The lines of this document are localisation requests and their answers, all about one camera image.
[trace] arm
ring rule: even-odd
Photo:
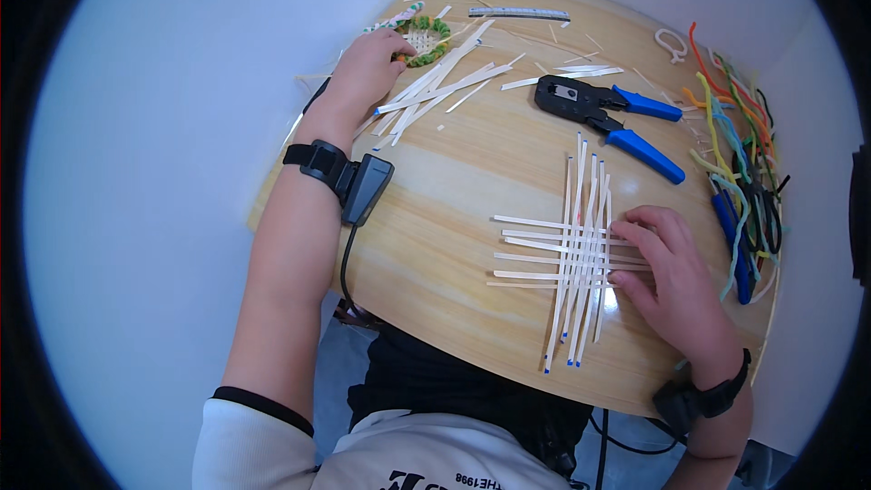
[[[614,222],[612,230],[636,245],[650,263],[657,295],[629,271],[615,271],[611,279],[624,288],[653,331],[684,354],[696,388],[710,390],[735,378],[744,359],[738,333],[714,293],[711,273],[686,221],[675,211],[653,206],[626,212],[626,220]],[[752,422],[753,396],[746,383],[731,409],[696,420],[686,453],[665,488],[726,488]]]
[[[295,143],[321,139],[351,155],[354,130],[394,85],[415,50],[396,32],[357,38],[328,88],[299,123]],[[268,397],[308,421],[313,416],[314,361],[321,300],[333,276],[342,227],[339,201],[323,182],[281,170],[260,219],[233,347],[221,385]]]

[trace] woven circular mat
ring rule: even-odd
[[[448,49],[450,27],[442,20],[419,15],[404,21],[395,30],[417,50],[417,55],[414,57],[407,57],[404,54],[396,56],[397,60],[405,61],[409,67],[429,65],[444,55]]]

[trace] blue handle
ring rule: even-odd
[[[729,253],[732,253],[732,247],[735,243],[735,222],[733,215],[728,211],[723,203],[723,198],[720,195],[711,197],[713,211],[717,213],[719,225],[723,228],[725,234],[725,242],[729,247]],[[747,261],[744,258],[744,250],[738,250],[738,264],[735,265],[735,280],[738,282],[738,302],[741,304],[750,303],[750,270],[747,267]]]
[[[623,95],[623,98],[629,103],[629,106],[626,107],[626,112],[661,117],[670,122],[676,122],[684,115],[680,108],[675,108],[670,104],[648,99],[638,93],[632,93],[617,86],[613,86],[612,89]]]
[[[631,129],[612,131],[605,137],[604,143],[613,144],[633,157],[637,157],[650,165],[660,175],[668,178],[671,183],[681,183],[686,179],[684,171],[679,166],[671,162],[668,157],[663,156],[659,149],[650,146],[645,139],[636,135],[635,131]]]

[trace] wrist strap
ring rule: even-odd
[[[738,396],[741,387],[744,387],[744,381],[747,379],[747,368],[751,361],[753,360],[750,357],[750,351],[745,348],[744,363],[741,364],[741,370],[738,371],[735,378],[725,380],[710,390],[703,392],[696,390],[696,402],[702,416],[706,419],[713,419],[732,408],[735,397]]]
[[[669,380],[653,396],[653,405],[676,434],[686,435],[693,420],[700,416],[713,419],[732,408],[735,397],[744,387],[751,361],[750,351],[745,348],[744,363],[735,378],[704,392],[691,382],[678,385]]]
[[[345,206],[347,187],[354,177],[354,163],[347,160],[341,149],[321,140],[311,144],[291,144],[281,162],[299,165],[299,172],[326,183],[339,197],[339,203]]]

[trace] ruler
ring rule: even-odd
[[[469,8],[469,17],[526,17],[537,20],[571,21],[569,13],[542,8]]]

